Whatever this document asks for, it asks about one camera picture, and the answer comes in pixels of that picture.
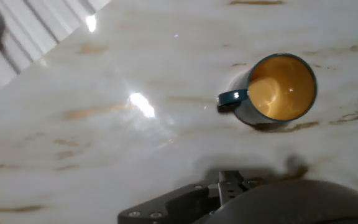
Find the mug handle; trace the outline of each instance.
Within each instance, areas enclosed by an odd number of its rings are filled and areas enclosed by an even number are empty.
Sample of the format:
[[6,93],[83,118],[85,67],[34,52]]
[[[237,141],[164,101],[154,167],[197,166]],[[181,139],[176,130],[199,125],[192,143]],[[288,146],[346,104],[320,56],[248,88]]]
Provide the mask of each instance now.
[[218,96],[218,106],[233,106],[248,99],[247,89],[233,90]]

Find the blue mug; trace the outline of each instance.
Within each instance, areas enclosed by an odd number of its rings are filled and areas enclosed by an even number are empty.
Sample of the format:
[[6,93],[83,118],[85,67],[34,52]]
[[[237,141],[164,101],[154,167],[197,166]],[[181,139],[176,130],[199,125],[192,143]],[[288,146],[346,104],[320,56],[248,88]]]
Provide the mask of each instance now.
[[235,106],[248,124],[285,123],[306,114],[317,97],[311,67],[296,55],[279,53],[258,62],[218,96],[218,106]]

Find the marble countertop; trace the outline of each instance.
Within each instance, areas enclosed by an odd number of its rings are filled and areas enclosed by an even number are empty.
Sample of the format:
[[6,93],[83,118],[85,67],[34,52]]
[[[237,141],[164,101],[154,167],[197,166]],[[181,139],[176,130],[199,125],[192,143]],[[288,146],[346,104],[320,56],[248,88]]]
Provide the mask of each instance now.
[[[95,22],[0,92],[0,224],[116,223],[214,167],[283,172],[293,153],[358,190],[358,1],[115,0]],[[313,67],[310,112],[277,133],[218,113],[276,52]]]

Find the black device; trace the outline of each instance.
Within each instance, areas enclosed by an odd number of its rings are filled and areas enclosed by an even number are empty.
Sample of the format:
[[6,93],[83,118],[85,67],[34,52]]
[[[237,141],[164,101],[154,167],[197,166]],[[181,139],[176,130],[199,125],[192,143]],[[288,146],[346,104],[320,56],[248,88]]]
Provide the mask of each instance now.
[[118,224],[179,223],[358,223],[358,191],[318,180],[245,179],[229,170],[218,182],[190,184],[118,215]]

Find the screw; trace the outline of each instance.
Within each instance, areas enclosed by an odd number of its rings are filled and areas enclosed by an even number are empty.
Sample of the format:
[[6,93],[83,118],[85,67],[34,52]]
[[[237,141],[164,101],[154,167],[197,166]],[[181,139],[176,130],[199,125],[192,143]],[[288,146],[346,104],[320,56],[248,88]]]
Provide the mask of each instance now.
[[130,217],[138,217],[139,215],[140,215],[140,212],[138,212],[138,211],[131,212],[131,213],[129,214]]
[[160,213],[160,212],[155,212],[155,213],[152,213],[152,214],[150,215],[150,217],[152,217],[152,218],[160,218],[160,217],[162,217],[162,213]]

